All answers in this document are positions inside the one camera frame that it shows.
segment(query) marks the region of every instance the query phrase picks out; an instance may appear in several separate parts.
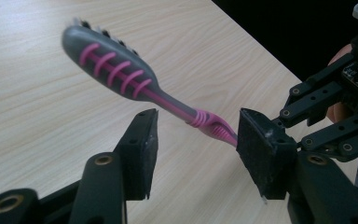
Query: black background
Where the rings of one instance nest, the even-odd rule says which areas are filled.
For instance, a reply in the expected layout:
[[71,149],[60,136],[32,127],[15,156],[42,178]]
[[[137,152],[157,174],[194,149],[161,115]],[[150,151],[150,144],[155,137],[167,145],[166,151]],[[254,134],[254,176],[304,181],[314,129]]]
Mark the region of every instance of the black background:
[[358,35],[358,0],[213,1],[302,80]]

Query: toothbrush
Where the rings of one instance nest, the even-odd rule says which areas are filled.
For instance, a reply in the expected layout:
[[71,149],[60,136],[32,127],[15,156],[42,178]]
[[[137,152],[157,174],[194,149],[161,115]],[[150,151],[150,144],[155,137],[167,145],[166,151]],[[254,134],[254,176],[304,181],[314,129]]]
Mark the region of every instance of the toothbrush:
[[152,102],[206,135],[237,146],[238,136],[217,115],[195,109],[163,91],[150,66],[123,41],[75,20],[62,35],[66,54],[109,90],[134,101]]

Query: wooden table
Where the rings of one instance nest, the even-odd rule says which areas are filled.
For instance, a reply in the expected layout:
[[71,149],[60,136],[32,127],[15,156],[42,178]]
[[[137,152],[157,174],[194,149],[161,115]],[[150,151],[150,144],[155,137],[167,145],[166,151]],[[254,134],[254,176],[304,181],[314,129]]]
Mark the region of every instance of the wooden table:
[[[211,1],[0,1],[0,193],[43,198],[77,181],[89,157],[113,150],[132,118],[156,107],[121,98],[70,61],[61,35],[73,17],[126,41],[163,90],[235,130],[241,107],[275,118],[299,82]],[[327,124],[288,133],[299,140]],[[161,109],[158,134],[151,198],[128,202],[130,224],[290,222],[286,202],[260,198],[234,147]],[[351,179],[354,165],[344,166]]]

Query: screw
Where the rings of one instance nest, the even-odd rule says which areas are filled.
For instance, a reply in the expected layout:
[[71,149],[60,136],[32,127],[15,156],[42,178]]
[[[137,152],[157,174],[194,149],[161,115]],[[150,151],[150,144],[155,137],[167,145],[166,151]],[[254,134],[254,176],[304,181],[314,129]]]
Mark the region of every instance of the screw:
[[353,149],[352,145],[348,143],[344,144],[342,148],[344,148],[345,151],[351,151]]
[[308,138],[307,140],[305,140],[305,144],[307,145],[312,145],[313,144],[313,140]]
[[24,196],[20,194],[9,195],[6,198],[0,201],[0,214],[9,212],[14,208],[18,207],[22,201],[24,200]]
[[100,156],[97,159],[95,159],[95,164],[97,165],[106,165],[110,163],[113,160],[111,156]]
[[290,115],[290,111],[289,110],[283,110],[282,114],[287,117],[287,116]]
[[299,93],[300,93],[300,90],[297,89],[297,88],[295,88],[295,89],[292,90],[292,93],[294,93],[294,94],[299,94]]

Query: hole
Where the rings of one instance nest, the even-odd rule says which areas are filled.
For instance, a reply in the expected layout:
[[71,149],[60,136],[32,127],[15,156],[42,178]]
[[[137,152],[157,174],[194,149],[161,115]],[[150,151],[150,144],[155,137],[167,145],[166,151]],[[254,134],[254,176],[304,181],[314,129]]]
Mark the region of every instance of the hole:
[[307,144],[307,145],[312,145],[312,143],[313,143],[313,141],[310,138],[305,140],[305,144]]
[[309,156],[308,161],[315,163],[317,165],[326,165],[327,164],[327,161],[324,158],[319,157],[319,156],[314,156],[314,155]]
[[101,156],[95,160],[95,164],[106,165],[106,164],[110,163],[112,160],[113,160],[113,158],[111,156]]
[[343,146],[342,146],[342,148],[344,148],[344,150],[346,150],[346,151],[351,151],[352,150],[352,146],[351,146],[351,144],[344,144]]
[[289,116],[289,115],[290,115],[290,111],[288,111],[288,110],[283,110],[282,114],[283,114],[284,116]]
[[103,217],[92,217],[87,221],[87,224],[103,224]]
[[7,196],[0,201],[0,214],[11,211],[12,209],[19,206],[24,200],[24,196],[20,194],[14,194]]

